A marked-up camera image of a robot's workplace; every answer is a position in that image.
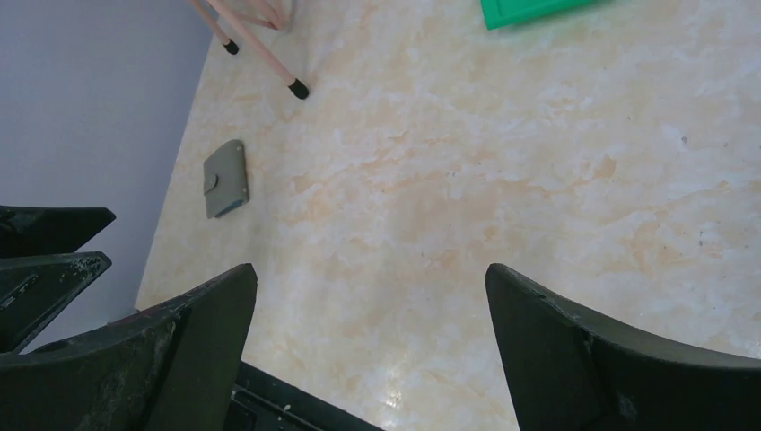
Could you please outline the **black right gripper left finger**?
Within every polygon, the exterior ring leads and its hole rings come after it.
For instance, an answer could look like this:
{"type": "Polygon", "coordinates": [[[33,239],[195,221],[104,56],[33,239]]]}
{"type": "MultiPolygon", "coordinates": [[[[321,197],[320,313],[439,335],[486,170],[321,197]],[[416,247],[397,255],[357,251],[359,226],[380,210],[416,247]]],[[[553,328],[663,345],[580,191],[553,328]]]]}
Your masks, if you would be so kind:
{"type": "Polygon", "coordinates": [[[120,321],[1,358],[4,430],[220,430],[257,275],[240,264],[120,321]]]}

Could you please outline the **grey card holder wallet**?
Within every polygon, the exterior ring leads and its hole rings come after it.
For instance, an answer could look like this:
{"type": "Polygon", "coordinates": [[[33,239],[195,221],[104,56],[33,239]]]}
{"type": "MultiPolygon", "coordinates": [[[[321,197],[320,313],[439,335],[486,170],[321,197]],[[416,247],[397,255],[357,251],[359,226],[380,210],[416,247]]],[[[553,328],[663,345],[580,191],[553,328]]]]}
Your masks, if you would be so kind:
{"type": "Polygon", "coordinates": [[[206,217],[219,218],[249,201],[244,144],[225,142],[203,163],[206,217]]]}

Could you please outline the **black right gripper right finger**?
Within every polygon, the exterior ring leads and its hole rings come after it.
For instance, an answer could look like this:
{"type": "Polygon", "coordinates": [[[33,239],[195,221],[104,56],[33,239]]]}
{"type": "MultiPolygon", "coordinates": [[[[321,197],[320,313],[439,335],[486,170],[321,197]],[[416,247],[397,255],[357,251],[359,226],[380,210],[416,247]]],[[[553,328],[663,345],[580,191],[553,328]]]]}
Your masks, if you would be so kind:
{"type": "Polygon", "coordinates": [[[759,429],[758,360],[637,329],[502,264],[485,290],[520,429],[759,429]]]}

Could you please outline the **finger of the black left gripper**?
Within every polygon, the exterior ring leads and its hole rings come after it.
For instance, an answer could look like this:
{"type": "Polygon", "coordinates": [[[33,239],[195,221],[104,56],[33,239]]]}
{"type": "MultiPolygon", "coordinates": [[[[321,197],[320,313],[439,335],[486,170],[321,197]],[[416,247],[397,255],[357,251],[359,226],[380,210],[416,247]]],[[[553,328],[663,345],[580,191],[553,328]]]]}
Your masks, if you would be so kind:
{"type": "Polygon", "coordinates": [[[110,266],[100,251],[2,259],[1,352],[21,352],[110,266]]]}
{"type": "Polygon", "coordinates": [[[72,253],[116,220],[106,207],[1,207],[1,257],[72,253]]]}

